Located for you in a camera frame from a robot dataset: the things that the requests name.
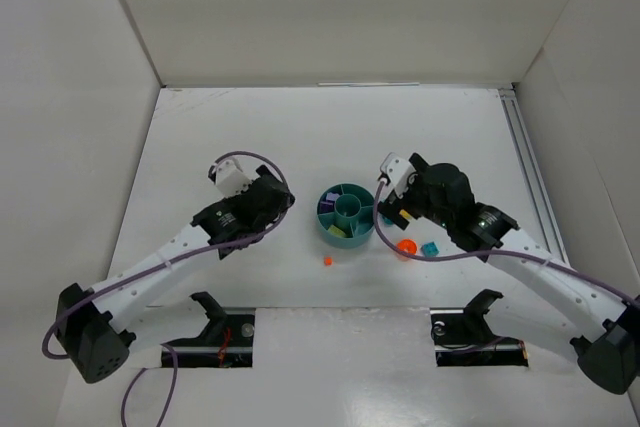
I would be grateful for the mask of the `dark purple lego brick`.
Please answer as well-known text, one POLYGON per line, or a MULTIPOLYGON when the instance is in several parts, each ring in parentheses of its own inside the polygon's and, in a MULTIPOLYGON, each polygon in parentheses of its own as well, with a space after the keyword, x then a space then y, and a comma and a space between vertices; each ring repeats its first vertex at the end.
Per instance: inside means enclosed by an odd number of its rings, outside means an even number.
POLYGON ((333 212, 334 209, 335 209, 335 204, 333 202, 320 201, 318 203, 318 213, 319 214, 330 213, 330 212, 333 212))

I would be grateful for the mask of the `light purple small lego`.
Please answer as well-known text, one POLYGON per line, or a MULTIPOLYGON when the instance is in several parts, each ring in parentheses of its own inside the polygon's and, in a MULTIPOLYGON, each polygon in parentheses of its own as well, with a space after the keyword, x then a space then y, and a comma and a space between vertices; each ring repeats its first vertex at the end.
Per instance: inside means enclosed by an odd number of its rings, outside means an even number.
POLYGON ((339 197, 338 193, 328 192, 325 196, 326 201, 334 202, 339 197))

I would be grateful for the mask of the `lime green lego brick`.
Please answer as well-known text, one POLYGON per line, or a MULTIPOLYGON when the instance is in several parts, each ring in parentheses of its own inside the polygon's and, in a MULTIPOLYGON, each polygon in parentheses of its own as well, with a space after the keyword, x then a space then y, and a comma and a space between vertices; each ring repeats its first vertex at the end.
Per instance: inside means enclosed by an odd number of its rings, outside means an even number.
POLYGON ((346 237, 347 237, 347 234, 346 234, 343 230, 341 230, 340 228, 336 227, 335 225, 331 225, 331 226, 327 229, 327 231, 328 231, 331 235, 336 236, 336 237, 339 237, 339 238, 346 238, 346 237))

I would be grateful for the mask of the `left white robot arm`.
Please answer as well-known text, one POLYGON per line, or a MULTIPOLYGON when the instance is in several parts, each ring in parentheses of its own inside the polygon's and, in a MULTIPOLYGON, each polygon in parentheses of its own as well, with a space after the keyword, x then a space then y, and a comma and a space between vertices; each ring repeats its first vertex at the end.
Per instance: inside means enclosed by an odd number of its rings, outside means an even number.
POLYGON ((256 174, 250 179, 236 162, 223 162, 211 176, 221 199, 165 245, 90 288, 72 284, 60 293, 54 335, 86 383, 106 379, 137 351, 174 340, 216 339, 227 314, 209 293, 169 306, 158 301, 200 270, 196 256, 211 253, 221 262, 259 242, 294 204, 277 169, 261 165, 256 174))

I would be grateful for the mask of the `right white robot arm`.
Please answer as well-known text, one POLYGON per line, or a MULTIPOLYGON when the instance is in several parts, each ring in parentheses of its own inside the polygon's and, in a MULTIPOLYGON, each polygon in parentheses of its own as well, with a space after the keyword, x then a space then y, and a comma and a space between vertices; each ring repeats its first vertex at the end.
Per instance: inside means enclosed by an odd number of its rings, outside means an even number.
POLYGON ((516 279, 555 308, 551 320, 533 309, 509 306, 485 289, 462 309, 467 331, 460 353, 515 338, 577 363, 603 390, 622 395, 639 376, 639 301, 555 258, 500 209, 475 200, 468 177, 449 163, 428 164, 419 154, 389 154, 380 167, 375 217, 400 229, 425 218, 443 228, 459 253, 516 279))

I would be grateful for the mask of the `teal small lego brick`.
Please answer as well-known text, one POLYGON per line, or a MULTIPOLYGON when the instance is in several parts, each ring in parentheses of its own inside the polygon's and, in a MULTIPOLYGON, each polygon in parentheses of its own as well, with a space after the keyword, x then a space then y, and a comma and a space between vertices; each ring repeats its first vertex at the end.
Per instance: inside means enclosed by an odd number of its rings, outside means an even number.
POLYGON ((439 255, 439 249, 434 242, 428 242, 421 246, 421 253, 424 257, 432 258, 439 255))

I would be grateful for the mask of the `orange round lego piece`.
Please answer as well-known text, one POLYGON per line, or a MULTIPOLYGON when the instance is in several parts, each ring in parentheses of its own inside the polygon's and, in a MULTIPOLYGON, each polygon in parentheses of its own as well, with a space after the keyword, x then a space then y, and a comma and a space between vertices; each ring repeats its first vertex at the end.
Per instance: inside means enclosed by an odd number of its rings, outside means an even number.
POLYGON ((402 239, 395 245, 396 255, 401 261, 411 260, 417 254, 418 246, 412 239, 402 239))

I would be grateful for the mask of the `teal round divided container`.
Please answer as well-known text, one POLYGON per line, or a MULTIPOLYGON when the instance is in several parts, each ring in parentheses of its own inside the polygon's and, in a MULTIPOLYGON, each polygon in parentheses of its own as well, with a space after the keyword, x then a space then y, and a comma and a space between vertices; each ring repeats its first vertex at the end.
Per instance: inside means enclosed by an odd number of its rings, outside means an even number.
POLYGON ((327 189, 319 198, 316 205, 316 221, 320 237, 330 246, 338 249, 356 249, 366 244, 374 230, 373 226, 373 195, 364 187, 352 184, 337 184, 327 189), (319 214, 318 203, 326 201, 328 192, 338 193, 339 197, 333 202, 333 212, 319 214), (343 230, 346 238, 331 235, 327 229, 335 225, 343 230))

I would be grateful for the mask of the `aluminium rail right edge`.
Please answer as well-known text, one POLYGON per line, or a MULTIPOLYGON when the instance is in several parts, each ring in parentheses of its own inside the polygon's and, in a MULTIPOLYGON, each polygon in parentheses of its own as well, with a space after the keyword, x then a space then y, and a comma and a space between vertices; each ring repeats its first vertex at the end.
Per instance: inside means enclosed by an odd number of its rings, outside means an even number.
POLYGON ((502 103, 506 121, 511 131, 521 170, 529 192, 536 217, 536 225, 546 248, 561 261, 569 263, 567 251, 556 220, 550 197, 514 88, 500 88, 498 96, 502 103))

